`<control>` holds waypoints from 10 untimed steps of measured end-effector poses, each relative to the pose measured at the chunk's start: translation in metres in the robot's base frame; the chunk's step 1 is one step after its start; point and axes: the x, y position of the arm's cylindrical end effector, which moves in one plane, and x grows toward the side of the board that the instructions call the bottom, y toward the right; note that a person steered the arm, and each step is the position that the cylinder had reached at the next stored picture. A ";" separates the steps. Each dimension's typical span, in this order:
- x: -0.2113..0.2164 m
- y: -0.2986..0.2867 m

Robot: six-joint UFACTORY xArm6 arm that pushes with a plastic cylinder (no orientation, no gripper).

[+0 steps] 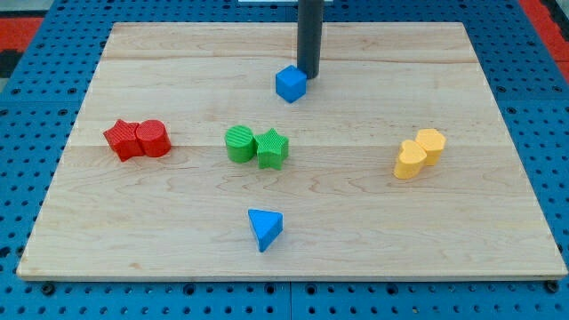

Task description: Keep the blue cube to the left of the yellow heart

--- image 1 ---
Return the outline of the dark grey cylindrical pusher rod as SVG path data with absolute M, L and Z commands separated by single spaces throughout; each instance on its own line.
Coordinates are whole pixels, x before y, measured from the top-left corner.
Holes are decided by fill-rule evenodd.
M 297 68 L 313 79 L 319 73 L 324 0 L 299 0 L 297 18 Z

